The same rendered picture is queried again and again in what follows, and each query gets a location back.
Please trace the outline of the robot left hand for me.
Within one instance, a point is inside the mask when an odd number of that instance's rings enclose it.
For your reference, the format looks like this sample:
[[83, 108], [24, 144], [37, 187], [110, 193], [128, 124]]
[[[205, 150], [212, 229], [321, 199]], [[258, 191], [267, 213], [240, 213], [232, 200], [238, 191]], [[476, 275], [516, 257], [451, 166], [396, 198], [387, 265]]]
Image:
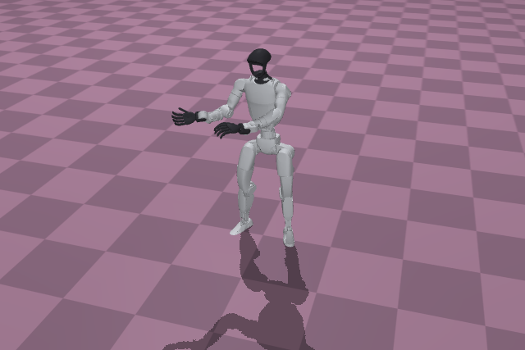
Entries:
[[[219, 131], [220, 130], [220, 131]], [[234, 123], [230, 123], [230, 122], [222, 122], [221, 124], [217, 125], [215, 128], [214, 128], [214, 131], [216, 134], [217, 131], [219, 131], [217, 133], [217, 136], [219, 136], [219, 134], [221, 134], [222, 132], [224, 132], [220, 139], [226, 135], [226, 134], [235, 134], [235, 133], [238, 133], [239, 134], [249, 134], [250, 133], [250, 129], [245, 129], [244, 128], [244, 125], [242, 123], [239, 123], [238, 125], [235, 125]]]

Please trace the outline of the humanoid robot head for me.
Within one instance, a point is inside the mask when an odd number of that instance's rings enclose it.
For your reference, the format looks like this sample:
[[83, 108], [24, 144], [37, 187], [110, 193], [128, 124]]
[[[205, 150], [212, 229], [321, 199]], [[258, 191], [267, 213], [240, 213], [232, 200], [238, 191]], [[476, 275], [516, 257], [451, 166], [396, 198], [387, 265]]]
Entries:
[[[256, 78], [254, 79], [255, 83], [265, 84], [269, 80], [272, 80], [272, 77], [269, 76], [266, 71], [267, 63], [271, 60], [271, 57], [270, 52], [263, 48], [258, 48], [250, 53], [247, 62], [249, 63], [249, 68], [253, 76], [258, 78], [257, 80]], [[262, 66], [262, 70], [254, 71], [252, 65]], [[269, 80], [264, 81], [263, 79], [265, 78]]]

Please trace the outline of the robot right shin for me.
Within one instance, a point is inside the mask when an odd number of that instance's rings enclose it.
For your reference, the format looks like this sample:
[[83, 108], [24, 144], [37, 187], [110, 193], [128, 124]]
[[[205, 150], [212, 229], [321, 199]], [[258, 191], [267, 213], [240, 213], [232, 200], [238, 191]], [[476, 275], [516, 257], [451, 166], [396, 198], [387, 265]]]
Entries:
[[239, 189], [238, 205], [240, 209], [240, 223], [243, 221], [244, 222], [243, 225], [248, 223], [249, 211], [253, 204], [253, 199], [254, 199], [254, 194], [252, 196], [248, 196], [243, 193], [243, 190]]

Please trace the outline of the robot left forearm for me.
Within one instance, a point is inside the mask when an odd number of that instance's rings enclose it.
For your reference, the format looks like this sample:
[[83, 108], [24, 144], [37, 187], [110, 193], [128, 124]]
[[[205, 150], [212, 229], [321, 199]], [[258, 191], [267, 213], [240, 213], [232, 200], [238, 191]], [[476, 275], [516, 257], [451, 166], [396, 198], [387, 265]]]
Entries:
[[[280, 112], [277, 109], [271, 109], [268, 113], [262, 117], [251, 120], [249, 123], [243, 123], [245, 129], [250, 129], [250, 133], [255, 133], [258, 130], [271, 126], [271, 123], [280, 116]], [[247, 134], [244, 134], [247, 135]]]

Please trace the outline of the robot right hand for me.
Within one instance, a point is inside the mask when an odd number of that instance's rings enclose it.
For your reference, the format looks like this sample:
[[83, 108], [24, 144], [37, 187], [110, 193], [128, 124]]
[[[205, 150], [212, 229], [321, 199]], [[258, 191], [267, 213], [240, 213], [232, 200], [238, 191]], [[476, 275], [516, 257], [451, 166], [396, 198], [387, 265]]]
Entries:
[[[205, 118], [202, 118], [202, 119], [199, 119], [198, 118], [198, 113], [199, 111], [195, 112], [195, 114], [193, 112], [188, 112], [182, 108], [178, 108], [179, 110], [185, 112], [184, 114], [179, 114], [179, 113], [175, 113], [175, 112], [172, 112], [173, 115], [171, 115], [175, 123], [175, 125], [189, 125], [189, 124], [192, 124], [193, 122], [197, 121], [197, 122], [202, 122], [202, 121], [206, 121], [207, 119]], [[176, 117], [176, 116], [179, 116], [179, 117]], [[183, 120], [182, 120], [183, 119]], [[181, 123], [183, 122], [183, 123]]]

